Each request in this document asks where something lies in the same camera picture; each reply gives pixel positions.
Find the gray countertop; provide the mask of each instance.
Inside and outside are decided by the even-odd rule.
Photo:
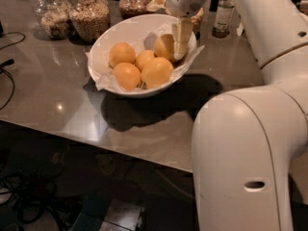
[[[0,63],[15,81],[10,103],[0,119],[22,127],[84,142],[164,166],[192,172],[193,119],[215,94],[262,85],[247,39],[235,35],[213,38],[214,13],[201,26],[199,44],[205,49],[189,72],[170,89],[145,99],[128,99],[97,91],[90,78],[85,45],[74,37],[51,40],[39,27],[32,6],[37,0],[0,0],[5,33],[26,39],[0,50]],[[120,21],[116,1],[109,1],[112,25]],[[0,38],[0,47],[20,39]],[[0,105],[12,91],[0,75]]]

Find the dark floor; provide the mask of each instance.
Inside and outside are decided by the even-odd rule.
[[[189,173],[4,122],[0,142],[0,177],[17,181],[15,188],[22,181],[12,200],[0,206],[0,230],[18,222],[26,231],[58,231],[55,215],[62,230],[71,230],[93,196],[104,203],[95,210],[102,215],[115,199],[141,207],[144,230],[198,230]],[[44,207],[42,216],[32,222]]]

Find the screw hole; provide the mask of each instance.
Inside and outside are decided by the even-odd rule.
[[[306,33],[306,32],[299,32],[298,35],[299,35],[301,38],[303,38],[303,37],[305,37],[305,36],[307,35],[307,33]]]
[[[244,189],[250,193],[256,193],[261,191],[265,187],[265,183],[263,181],[249,181],[244,184]]]

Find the bottle label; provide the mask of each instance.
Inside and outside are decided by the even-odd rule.
[[[234,7],[230,8],[230,7],[218,6],[214,27],[219,29],[220,31],[227,30],[232,18],[233,11]]]

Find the spice jar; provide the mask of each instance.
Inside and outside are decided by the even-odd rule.
[[[67,39],[75,34],[69,18],[67,0],[38,0],[33,7],[39,25],[52,39]]]
[[[86,43],[94,43],[110,27],[110,11],[105,0],[77,0],[70,18]]]
[[[133,16],[151,13],[147,5],[151,0],[119,0],[118,7],[123,19]]]

